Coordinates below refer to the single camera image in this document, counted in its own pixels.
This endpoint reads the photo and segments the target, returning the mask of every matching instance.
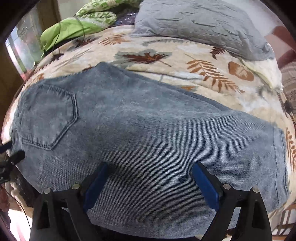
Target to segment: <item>blue clamp pad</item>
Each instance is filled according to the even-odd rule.
[[[93,208],[95,205],[107,179],[109,177],[109,168],[106,162],[101,162],[96,171],[89,175],[85,180],[88,186],[83,194],[83,210],[86,212],[88,209]]]
[[[201,162],[194,164],[192,168],[193,178],[199,186],[207,204],[217,212],[220,207],[219,200],[223,195],[220,188],[220,181],[214,175],[211,175]]]

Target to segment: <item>gray pillow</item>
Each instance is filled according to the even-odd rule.
[[[248,14],[220,0],[144,0],[132,36],[186,38],[221,47],[246,60],[274,58]]]

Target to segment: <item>back pocket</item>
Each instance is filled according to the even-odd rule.
[[[77,120],[75,95],[53,85],[41,84],[24,101],[18,131],[22,143],[52,150]]]

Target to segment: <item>bed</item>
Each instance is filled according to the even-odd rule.
[[[2,128],[3,143],[10,140],[17,105],[30,86],[43,79],[88,71],[100,62],[107,62],[202,95],[281,128],[286,138],[290,194],[284,205],[269,213],[270,219],[293,203],[296,199],[295,126],[276,60],[247,60],[222,47],[176,37],[135,37],[135,32],[134,26],[112,27],[71,40],[47,55],[7,111]]]

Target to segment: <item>metal rivet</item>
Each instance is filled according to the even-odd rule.
[[[79,188],[80,188],[80,185],[78,183],[75,183],[75,184],[72,185],[73,190],[77,190]]]
[[[258,193],[259,192],[259,189],[256,188],[256,187],[252,188],[252,190],[253,190],[254,193]]]
[[[51,192],[51,189],[50,188],[46,188],[45,190],[44,190],[44,193],[45,194],[48,194],[48,193],[50,193]]]
[[[226,190],[229,190],[231,188],[231,185],[228,184],[228,183],[225,183],[223,184],[223,187],[226,189]]]

